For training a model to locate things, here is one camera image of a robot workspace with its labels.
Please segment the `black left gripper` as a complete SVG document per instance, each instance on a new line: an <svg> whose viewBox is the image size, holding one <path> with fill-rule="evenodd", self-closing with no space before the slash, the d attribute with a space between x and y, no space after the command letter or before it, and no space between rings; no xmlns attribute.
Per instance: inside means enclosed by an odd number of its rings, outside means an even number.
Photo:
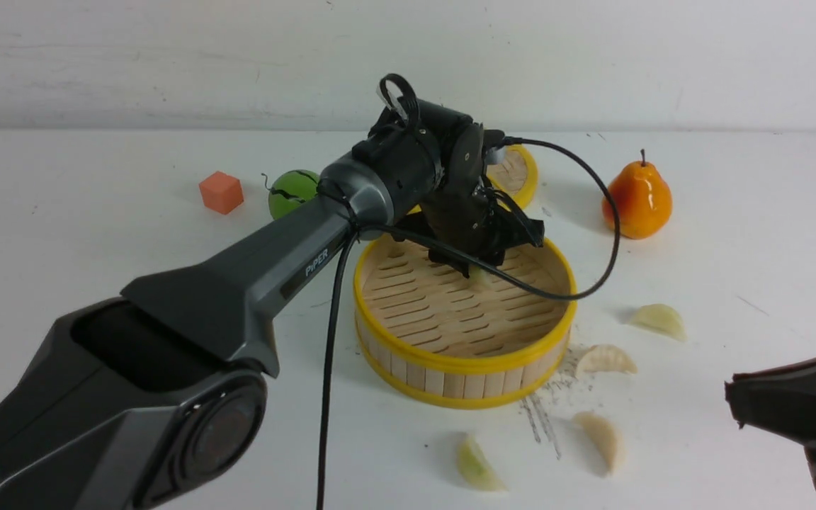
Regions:
<svg viewBox="0 0 816 510"><path fill-rule="evenodd" d="M481 125L468 125L450 146L439 187L395 227L449 248L428 248L435 264L449 265L470 279L472 257L498 267L509 249L544 245L544 224L532 220L487 176Z"/></svg>

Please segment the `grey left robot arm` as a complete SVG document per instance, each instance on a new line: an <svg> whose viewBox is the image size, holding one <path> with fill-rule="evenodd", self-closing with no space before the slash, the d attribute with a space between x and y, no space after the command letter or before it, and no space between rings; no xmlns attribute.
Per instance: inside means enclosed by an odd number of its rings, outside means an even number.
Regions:
<svg viewBox="0 0 816 510"><path fill-rule="evenodd" d="M196 265L59 317L0 403L0 509L152 509L243 456L276 377L273 320L357 234L395 226L492 266L541 242L485 176L513 140L419 101L384 110L317 194Z"/></svg>

